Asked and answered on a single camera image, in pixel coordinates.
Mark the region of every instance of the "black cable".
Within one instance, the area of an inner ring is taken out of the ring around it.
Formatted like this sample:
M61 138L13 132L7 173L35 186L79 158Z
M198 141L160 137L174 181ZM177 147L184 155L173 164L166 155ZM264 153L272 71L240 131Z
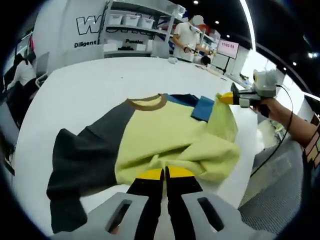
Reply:
M284 134L282 140L280 141L280 143L278 144L278 146L275 148L275 150L273 151L273 153L271 153L271 155L251 174L250 178L251 178L260 168L262 168L263 165L265 165L265 164L273 157L273 155L275 155L276 151L280 148L281 144L283 143L283 141L285 140L285 138L286 138L286 136L287 136L288 129L289 129L290 126L291 126L292 118L293 118L293 116L294 116L294 104L293 104L293 102L292 102L292 99L291 99L288 91L287 91L283 86L281 86L281 85L276 85L276 86L279 87L279 88L284 89L285 92L286 92L286 94L288 94L288 96L289 96L289 98L290 98L291 105L292 105L292 111L291 111L291 116L290 116L289 124L288 124L288 126L287 126L287 128L286 128L286 131L285 131L285 134Z

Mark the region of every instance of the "white table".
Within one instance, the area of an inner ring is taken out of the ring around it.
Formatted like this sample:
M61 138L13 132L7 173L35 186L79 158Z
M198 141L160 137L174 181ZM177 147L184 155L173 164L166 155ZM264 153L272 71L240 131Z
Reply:
M173 65L165 59L120 57L83 62L54 71L45 81L23 121L14 159L13 189L30 219L51 235L50 200L46 195L52 173L56 136L66 128L74 134L91 125L125 99L157 93L193 94L215 98L230 90L232 81L186 62ZM237 208L244 196L252 170L257 132L257 115L250 109L231 106L238 134L235 143L241 157L230 176L221 184L201 183ZM88 213L115 192L115 186L92 196L82 197Z

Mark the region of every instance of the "white shirt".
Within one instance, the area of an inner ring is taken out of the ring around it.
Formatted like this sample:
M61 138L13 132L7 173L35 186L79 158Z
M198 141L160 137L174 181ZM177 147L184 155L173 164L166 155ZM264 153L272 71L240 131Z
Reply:
M179 23L175 28L174 34L179 35L179 41L182 44L186 46L188 45L190 48L195 50L197 44L200 41L200 34L197 32L191 31L190 26L191 25L189 22ZM192 62L195 55L193 52L185 53L182 48L175 46L173 51L173 56L175 56L176 58L180 58L180 59L184 59Z
M31 63L28 61L28 65L25 60L21 61L16 67L13 81L8 85L7 89L12 88L18 81L22 86L26 85L30 80L36 78L35 70Z

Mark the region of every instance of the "person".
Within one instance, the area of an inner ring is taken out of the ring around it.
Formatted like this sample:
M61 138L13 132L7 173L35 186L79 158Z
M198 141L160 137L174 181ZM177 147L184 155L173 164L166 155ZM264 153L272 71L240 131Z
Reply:
M203 24L203 18L197 15L188 17L188 19L189 21L179 23L175 28L172 39L175 44L173 56L192 62L194 60L194 52L192 50L199 50L205 54L210 54L210 51L199 45L200 31L197 30L196 25Z
M269 108L269 118L282 124L304 148L301 208L277 239L315 239L311 237L319 234L320 224L320 127L292 114L274 98L263 99L261 104Z
M7 86L7 89L13 88L17 82L20 82L25 95L29 99L38 90L35 70L20 53L15 56L13 65L16 66L16 70L13 81Z

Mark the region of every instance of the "dark gray sleeve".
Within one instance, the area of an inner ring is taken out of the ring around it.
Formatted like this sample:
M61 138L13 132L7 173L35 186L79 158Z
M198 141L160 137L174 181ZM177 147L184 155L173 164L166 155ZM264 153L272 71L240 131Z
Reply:
M54 233L71 232L87 222L80 196L115 185L115 163L125 128L134 114L126 102L113 108L79 135L58 133L47 196Z

